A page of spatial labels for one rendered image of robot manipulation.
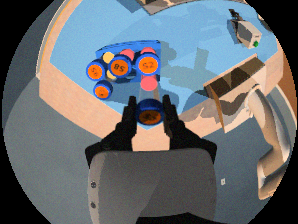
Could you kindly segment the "light blue bench mat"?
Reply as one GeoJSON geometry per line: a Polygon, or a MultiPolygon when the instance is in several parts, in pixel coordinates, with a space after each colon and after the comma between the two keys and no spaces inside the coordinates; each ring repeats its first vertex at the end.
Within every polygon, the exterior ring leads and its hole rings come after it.
{"type": "MultiPolygon", "coordinates": [[[[86,67],[104,46],[140,40],[161,43],[160,101],[169,94],[178,115],[208,99],[203,84],[257,53],[263,63],[277,51],[276,37],[250,5],[230,0],[197,0],[150,15],[135,0],[82,0],[71,13],[53,47],[49,62],[95,97],[98,81],[86,67]],[[229,9],[261,33],[258,47],[238,44],[229,9]]],[[[140,82],[114,84],[100,100],[119,114],[129,96],[138,104],[140,82]]]]}

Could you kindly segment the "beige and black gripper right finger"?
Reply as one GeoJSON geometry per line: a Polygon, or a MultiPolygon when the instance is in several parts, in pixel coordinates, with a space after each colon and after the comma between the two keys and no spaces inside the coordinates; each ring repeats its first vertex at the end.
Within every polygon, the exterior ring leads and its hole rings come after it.
{"type": "Polygon", "coordinates": [[[171,104],[169,95],[163,96],[162,104],[165,115],[163,120],[164,133],[169,137],[169,150],[184,148],[205,149],[210,154],[214,165],[217,145],[214,142],[201,139],[197,134],[185,127],[185,123],[179,120],[176,106],[175,104],[171,104]]]}

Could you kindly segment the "blue tube rack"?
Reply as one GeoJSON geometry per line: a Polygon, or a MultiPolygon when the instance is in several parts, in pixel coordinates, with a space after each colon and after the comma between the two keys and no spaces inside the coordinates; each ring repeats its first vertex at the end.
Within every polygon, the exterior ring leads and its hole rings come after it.
{"type": "Polygon", "coordinates": [[[133,79],[117,78],[115,84],[141,82],[141,74],[138,73],[136,69],[136,59],[140,55],[140,52],[144,47],[152,47],[156,51],[156,54],[158,55],[161,62],[161,43],[158,40],[140,40],[140,42],[129,41],[129,42],[111,44],[111,45],[104,46],[103,48],[97,50],[95,53],[96,53],[96,58],[98,59],[101,55],[103,55],[106,52],[110,52],[114,56],[116,56],[123,49],[131,49],[134,52],[135,56],[133,59],[133,66],[132,66],[131,72],[126,77],[131,77],[131,76],[135,76],[135,77],[133,79]]]}

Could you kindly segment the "clear conical tube with red liquid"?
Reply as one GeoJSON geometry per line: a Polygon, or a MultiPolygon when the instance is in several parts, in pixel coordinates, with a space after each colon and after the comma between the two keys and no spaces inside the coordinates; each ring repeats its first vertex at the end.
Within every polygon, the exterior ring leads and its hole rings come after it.
{"type": "Polygon", "coordinates": [[[144,76],[152,76],[158,73],[161,62],[152,47],[144,47],[136,60],[137,71],[144,76]],[[151,51],[151,52],[147,52],[151,51]]]}

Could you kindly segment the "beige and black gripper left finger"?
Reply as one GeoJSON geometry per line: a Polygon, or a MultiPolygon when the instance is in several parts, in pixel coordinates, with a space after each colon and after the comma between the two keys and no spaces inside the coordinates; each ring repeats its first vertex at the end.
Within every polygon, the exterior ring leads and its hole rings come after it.
{"type": "Polygon", "coordinates": [[[116,124],[115,130],[105,136],[101,142],[90,145],[85,149],[89,169],[95,154],[107,150],[113,151],[114,145],[115,151],[133,151],[132,138],[137,134],[136,105],[136,97],[130,96],[128,107],[124,106],[121,122],[116,124]]]}

